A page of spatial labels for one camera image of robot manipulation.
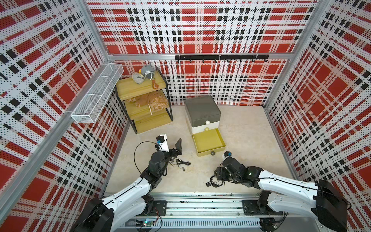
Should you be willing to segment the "white drawer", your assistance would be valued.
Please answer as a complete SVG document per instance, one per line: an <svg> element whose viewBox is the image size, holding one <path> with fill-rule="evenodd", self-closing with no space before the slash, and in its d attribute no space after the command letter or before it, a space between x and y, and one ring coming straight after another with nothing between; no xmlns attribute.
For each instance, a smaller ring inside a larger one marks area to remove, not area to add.
<svg viewBox="0 0 371 232"><path fill-rule="evenodd" d="M214 130L219 128L220 121L217 122L210 122L206 121L204 125L198 126L198 127L190 127L192 134L201 133L204 131Z"/></svg>

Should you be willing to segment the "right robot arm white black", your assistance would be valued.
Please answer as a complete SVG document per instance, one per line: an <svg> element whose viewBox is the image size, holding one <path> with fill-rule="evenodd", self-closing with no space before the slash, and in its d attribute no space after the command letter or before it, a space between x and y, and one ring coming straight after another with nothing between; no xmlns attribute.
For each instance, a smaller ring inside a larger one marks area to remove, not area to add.
<svg viewBox="0 0 371 232"><path fill-rule="evenodd" d="M347 231L348 201L328 181L289 179L260 167L245 167L231 156L224 158L213 177L218 187L231 182L260 190L258 208L264 214L293 213L316 219L335 232Z"/></svg>

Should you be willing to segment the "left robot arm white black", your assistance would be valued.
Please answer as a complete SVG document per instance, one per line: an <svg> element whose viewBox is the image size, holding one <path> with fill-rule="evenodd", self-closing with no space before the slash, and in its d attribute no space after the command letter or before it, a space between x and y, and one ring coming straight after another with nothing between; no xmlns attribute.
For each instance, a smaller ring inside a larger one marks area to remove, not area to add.
<svg viewBox="0 0 371 232"><path fill-rule="evenodd" d="M123 223L142 213L149 214L154 208L149 194L167 175L170 161L182 155L182 139L169 149L167 136L156 138L156 152L152 154L148 167L132 184L104 199L94 198L84 207L71 232L114 232Z"/></svg>

